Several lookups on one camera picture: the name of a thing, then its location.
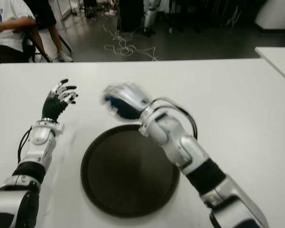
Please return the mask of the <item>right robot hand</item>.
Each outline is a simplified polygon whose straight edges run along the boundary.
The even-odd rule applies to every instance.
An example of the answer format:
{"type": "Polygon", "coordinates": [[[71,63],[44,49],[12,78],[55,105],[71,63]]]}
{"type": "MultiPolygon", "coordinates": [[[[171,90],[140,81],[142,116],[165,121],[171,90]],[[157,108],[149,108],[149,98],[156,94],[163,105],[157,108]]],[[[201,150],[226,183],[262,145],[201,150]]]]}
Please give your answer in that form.
{"type": "Polygon", "coordinates": [[[136,84],[122,83],[107,86],[101,96],[101,103],[116,118],[136,121],[151,104],[151,98],[136,84]]]}

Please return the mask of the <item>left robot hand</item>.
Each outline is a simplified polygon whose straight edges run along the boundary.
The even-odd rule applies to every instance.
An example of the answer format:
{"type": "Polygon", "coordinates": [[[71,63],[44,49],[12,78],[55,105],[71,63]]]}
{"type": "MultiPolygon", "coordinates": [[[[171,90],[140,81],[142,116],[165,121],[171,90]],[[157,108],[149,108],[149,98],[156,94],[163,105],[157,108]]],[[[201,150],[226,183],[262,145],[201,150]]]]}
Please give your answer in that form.
{"type": "Polygon", "coordinates": [[[49,119],[56,122],[69,104],[75,104],[78,97],[77,86],[66,85],[68,79],[59,81],[49,91],[42,108],[41,119],[49,119]]]}

